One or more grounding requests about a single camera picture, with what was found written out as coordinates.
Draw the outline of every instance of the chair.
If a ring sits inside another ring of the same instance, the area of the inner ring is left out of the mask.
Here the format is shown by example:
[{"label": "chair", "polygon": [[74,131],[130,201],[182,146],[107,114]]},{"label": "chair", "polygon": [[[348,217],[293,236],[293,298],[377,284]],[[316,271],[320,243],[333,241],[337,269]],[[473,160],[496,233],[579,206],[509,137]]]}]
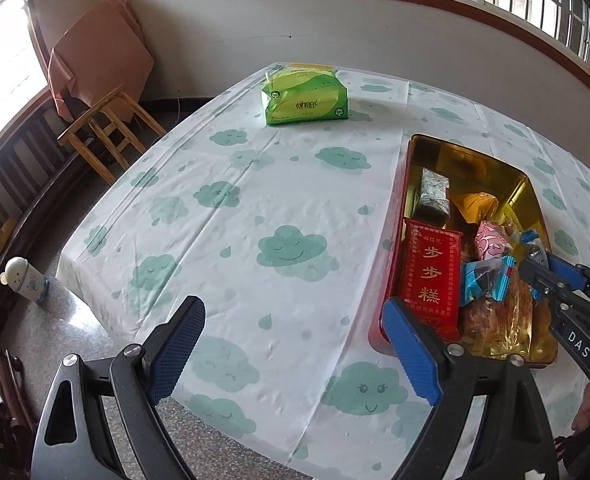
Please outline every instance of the chair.
[{"label": "chair", "polygon": [[[70,144],[72,144],[72,146],[79,152],[79,154],[86,159],[88,164],[90,164],[91,167],[97,173],[99,173],[99,175],[106,182],[108,182],[108,184],[114,184],[116,180],[115,177],[95,156],[95,154],[88,149],[88,147],[81,141],[76,133],[82,126],[88,124],[97,138],[104,143],[112,156],[114,156],[117,162],[120,163],[120,166],[124,168],[124,170],[127,170],[130,165],[128,164],[126,158],[121,155],[123,149],[126,148],[127,145],[132,144],[139,153],[144,153],[146,148],[140,142],[140,140],[137,139],[130,128],[126,126],[126,124],[124,124],[120,118],[117,117],[114,111],[110,109],[110,103],[116,99],[121,99],[126,104],[126,106],[131,108],[133,112],[137,114],[158,136],[163,137],[166,135],[166,131],[159,125],[159,123],[157,123],[157,121],[155,121],[141,106],[139,106],[133,99],[131,99],[128,94],[126,94],[126,92],[123,91],[123,86],[119,86],[110,92],[106,97],[94,104],[91,108],[86,110],[81,115],[81,117],[79,117],[66,129],[64,133],[57,137],[57,142],[59,142],[61,146],[63,146],[66,142],[70,142]],[[104,114],[110,121],[110,124],[103,129],[94,119],[94,117],[100,112]],[[117,146],[112,143],[109,137],[109,135],[113,133],[115,129],[119,130],[124,135],[124,139]]]}]

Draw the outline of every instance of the orange cloth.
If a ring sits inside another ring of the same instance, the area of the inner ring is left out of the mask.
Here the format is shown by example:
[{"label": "orange cloth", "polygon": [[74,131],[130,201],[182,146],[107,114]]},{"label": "orange cloth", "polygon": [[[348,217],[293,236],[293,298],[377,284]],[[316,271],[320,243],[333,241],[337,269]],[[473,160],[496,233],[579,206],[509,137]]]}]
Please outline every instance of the orange cloth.
[{"label": "orange cloth", "polygon": [[[89,107],[121,84],[139,101],[153,64],[141,27],[126,2],[98,3],[66,31],[50,54],[48,85],[57,113],[73,120],[61,97],[64,88]],[[121,100],[110,108],[122,121],[131,120],[132,110]]]}]

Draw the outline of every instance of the pink wrapped candy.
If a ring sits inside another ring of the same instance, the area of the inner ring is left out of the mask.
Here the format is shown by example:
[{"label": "pink wrapped candy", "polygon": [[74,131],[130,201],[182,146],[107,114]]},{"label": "pink wrapped candy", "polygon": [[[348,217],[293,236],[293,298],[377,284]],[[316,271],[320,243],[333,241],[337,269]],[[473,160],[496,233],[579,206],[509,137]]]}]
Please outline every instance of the pink wrapped candy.
[{"label": "pink wrapped candy", "polygon": [[480,222],[480,227],[475,235],[475,247],[480,260],[501,258],[512,250],[502,226],[490,220]]}]

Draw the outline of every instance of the tissue pack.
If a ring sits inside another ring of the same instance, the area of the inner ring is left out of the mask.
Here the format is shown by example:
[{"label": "tissue pack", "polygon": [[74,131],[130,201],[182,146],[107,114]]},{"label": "tissue pack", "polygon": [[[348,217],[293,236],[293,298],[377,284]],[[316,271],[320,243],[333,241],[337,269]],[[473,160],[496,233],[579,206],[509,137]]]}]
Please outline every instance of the tissue pack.
[{"label": "tissue pack", "polygon": [[331,66],[290,64],[262,88],[266,124],[348,118],[346,87]]}]

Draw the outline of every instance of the tablecloth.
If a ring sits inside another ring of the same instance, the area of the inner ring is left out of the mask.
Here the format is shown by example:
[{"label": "tablecloth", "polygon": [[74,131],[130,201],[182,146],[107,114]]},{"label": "tablecloth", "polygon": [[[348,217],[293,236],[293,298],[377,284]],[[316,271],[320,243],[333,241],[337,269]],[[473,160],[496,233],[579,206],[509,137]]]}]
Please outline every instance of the tablecloth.
[{"label": "tablecloth", "polygon": [[[590,265],[590,170],[524,124],[437,88],[338,68],[349,119],[265,126],[271,65],[156,143],[95,205],[57,278],[108,333],[142,342],[187,295],[203,335],[173,397],[245,446],[321,480],[389,479],[429,412],[367,329],[390,260],[410,136],[525,171],[552,250]],[[560,348],[534,372],[553,434],[585,378]],[[483,399],[447,478],[466,464]]]}]

